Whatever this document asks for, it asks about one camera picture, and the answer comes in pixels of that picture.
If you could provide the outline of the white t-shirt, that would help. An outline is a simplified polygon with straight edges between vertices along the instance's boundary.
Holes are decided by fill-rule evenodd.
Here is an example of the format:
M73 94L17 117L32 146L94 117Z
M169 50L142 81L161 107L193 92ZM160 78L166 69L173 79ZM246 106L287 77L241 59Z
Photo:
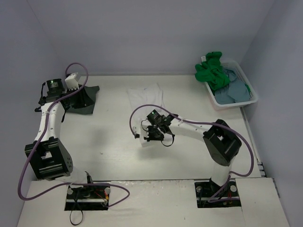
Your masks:
M131 133L134 135L132 127L135 124L140 123L142 127L142 135L139 138L141 147L149 147L155 144L154 141L147 142L143 139L146 133L143 131L143 126L148 126L150 123L145 119L147 115L154 109L163 114L163 111L158 106L164 107L163 91L157 83L151 84L147 87L140 87L137 89L127 90L128 99L132 109L131 116L129 118L129 127Z

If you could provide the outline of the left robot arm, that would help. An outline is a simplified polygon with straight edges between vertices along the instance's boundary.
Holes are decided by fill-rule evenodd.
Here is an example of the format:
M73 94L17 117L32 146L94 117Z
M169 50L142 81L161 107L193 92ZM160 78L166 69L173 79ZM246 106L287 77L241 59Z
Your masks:
M78 80L78 75L73 73L65 80L52 79L43 83L48 91L46 96L41 95L39 107L35 109L41 113L38 134L33 143L25 146L25 154L39 180L73 180L73 161L60 140L61 124L67 111L92 114L95 105Z

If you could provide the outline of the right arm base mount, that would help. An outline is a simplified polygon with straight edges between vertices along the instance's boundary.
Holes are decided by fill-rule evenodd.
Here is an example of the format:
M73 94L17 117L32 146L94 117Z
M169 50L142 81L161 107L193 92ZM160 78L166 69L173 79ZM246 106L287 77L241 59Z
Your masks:
M241 207L234 179L231 179L222 190L220 188L210 181L195 182L197 207L199 209Z

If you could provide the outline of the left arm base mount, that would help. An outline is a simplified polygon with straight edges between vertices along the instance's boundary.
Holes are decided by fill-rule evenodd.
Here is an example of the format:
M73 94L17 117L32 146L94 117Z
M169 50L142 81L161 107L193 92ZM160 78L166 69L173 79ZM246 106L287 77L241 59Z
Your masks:
M110 192L111 189L109 186L68 186L64 210L108 210Z

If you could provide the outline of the dark grey t-shirt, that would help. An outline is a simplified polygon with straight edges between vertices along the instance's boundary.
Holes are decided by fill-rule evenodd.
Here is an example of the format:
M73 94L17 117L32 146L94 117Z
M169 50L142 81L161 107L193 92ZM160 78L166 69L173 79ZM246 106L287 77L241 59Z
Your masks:
M80 92L62 101L65 111L81 115L93 114L96 95L99 90L99 86L85 86Z

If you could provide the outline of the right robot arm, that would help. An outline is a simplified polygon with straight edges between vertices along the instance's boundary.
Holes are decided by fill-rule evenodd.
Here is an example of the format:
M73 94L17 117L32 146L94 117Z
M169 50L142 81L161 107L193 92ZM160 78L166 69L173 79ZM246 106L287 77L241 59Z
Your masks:
M203 130L202 126L178 120L171 114L160 115L153 110L147 117L148 123L141 123L140 142L144 146L151 141L163 142L166 135L174 141L176 135L196 139L205 143L210 157L214 161L214 169L210 178L209 188L215 195L220 195L227 188L226 181L231 171L235 156L238 154L242 142L231 131L225 121L217 120L218 126Z

